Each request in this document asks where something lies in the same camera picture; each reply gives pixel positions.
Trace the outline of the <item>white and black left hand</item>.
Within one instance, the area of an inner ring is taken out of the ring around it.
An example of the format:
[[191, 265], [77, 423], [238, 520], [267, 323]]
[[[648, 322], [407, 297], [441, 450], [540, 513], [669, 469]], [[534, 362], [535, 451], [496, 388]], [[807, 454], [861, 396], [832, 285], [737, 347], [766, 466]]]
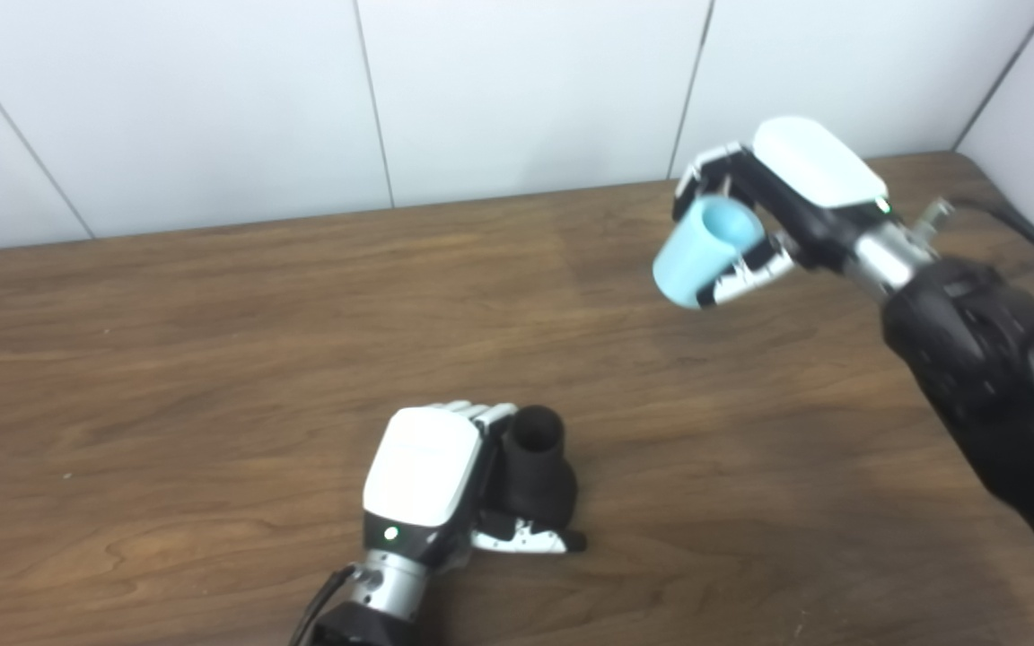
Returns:
[[579, 496], [555, 410], [470, 401], [399, 409], [363, 487], [363, 545], [424, 576], [472, 551], [575, 554]]

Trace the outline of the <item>white and black right hand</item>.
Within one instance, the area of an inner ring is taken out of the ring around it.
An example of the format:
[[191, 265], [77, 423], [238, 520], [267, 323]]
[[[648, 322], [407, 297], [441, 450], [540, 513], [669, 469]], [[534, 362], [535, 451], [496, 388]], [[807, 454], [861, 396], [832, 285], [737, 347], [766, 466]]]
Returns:
[[686, 310], [763, 289], [795, 268], [841, 273], [859, 238], [894, 222], [885, 181], [800, 116], [701, 152], [674, 188], [671, 217], [653, 281]]

